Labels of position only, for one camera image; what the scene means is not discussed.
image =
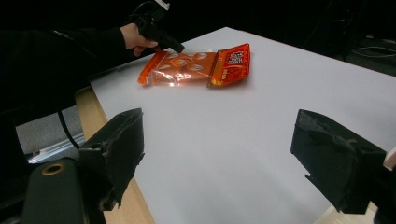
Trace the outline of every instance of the transparent plastic window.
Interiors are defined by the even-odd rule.
[[[158,51],[137,80],[142,85],[222,87],[248,77],[250,47],[243,44],[217,52]]]

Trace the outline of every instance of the orange packaging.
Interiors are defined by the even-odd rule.
[[[143,85],[206,84],[210,88],[222,87],[246,78],[249,65],[249,44],[217,52],[162,50],[154,54],[137,81]]]

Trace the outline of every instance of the black cable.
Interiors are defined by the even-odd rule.
[[[139,17],[139,15],[140,15],[138,13],[139,10],[142,10],[142,8],[146,7],[146,6],[151,6],[152,10],[154,10],[157,7],[157,5],[155,3],[153,3],[153,2],[151,2],[151,1],[147,1],[147,2],[141,3],[137,8],[134,9],[132,14],[128,16],[128,18],[125,20],[125,23],[123,25],[127,25],[127,24],[129,24],[131,22],[134,22],[136,20],[136,18]]]
[[[330,6],[332,5],[333,0],[331,0],[329,2],[329,5],[326,6],[326,9],[323,12],[322,17],[318,20],[317,25],[315,26],[314,30],[312,31],[312,33],[308,36],[308,38],[305,40],[305,42],[301,45],[301,49],[305,48],[305,45],[308,43],[308,41],[312,38],[312,36],[315,34],[315,32],[317,31],[319,25],[322,23],[322,21],[325,18],[325,15],[327,14],[327,12],[329,11]]]
[[[74,140],[72,134],[70,134],[69,129],[67,128],[66,122],[64,121],[64,114],[62,113],[62,109],[61,107],[58,105],[58,103],[55,101],[55,106],[56,106],[56,110],[58,112],[58,117],[59,120],[62,124],[62,127],[64,128],[64,133],[66,133],[67,138],[69,139],[69,141],[73,144],[73,146],[76,149],[79,149],[79,145],[77,144],[77,142]]]
[[[60,36],[61,38],[66,39],[67,41],[73,43],[74,45],[76,45],[77,47],[79,47],[80,49],[82,49],[84,52],[86,52],[87,54],[89,54],[90,56],[92,56],[93,58],[98,58],[98,56],[93,53],[92,51],[90,51],[89,49],[87,49],[85,46],[83,46],[82,44],[80,44],[76,39],[74,39],[72,36],[60,32],[60,31],[56,31],[56,30],[50,30],[49,31],[51,34]]]

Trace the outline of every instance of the table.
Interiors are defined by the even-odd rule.
[[[92,89],[92,87],[84,88],[77,92],[76,103],[78,113],[82,122],[82,129],[86,139],[89,139],[103,125],[107,123],[106,115],[103,108]],[[388,153],[384,165],[392,168],[396,165],[396,147]],[[125,191],[124,203],[122,208],[112,212],[105,212],[106,223],[155,223],[149,211],[146,201],[141,194],[135,179],[131,180],[131,184]],[[316,221],[315,224],[338,223],[366,223],[372,224],[376,212],[376,206],[369,204],[367,213],[362,215],[347,215],[338,213],[333,206],[330,206]]]
[[[146,156],[135,179],[157,223],[315,222],[330,204],[290,154],[300,108],[386,151],[396,146],[395,77],[227,27],[184,45],[246,42],[250,76],[231,88],[142,87],[149,56],[92,77],[107,118],[143,109]]]

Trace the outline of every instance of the black cloth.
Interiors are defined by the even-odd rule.
[[[139,4],[11,1],[0,13],[2,106],[69,94],[88,85],[87,76],[131,61],[119,27]]]

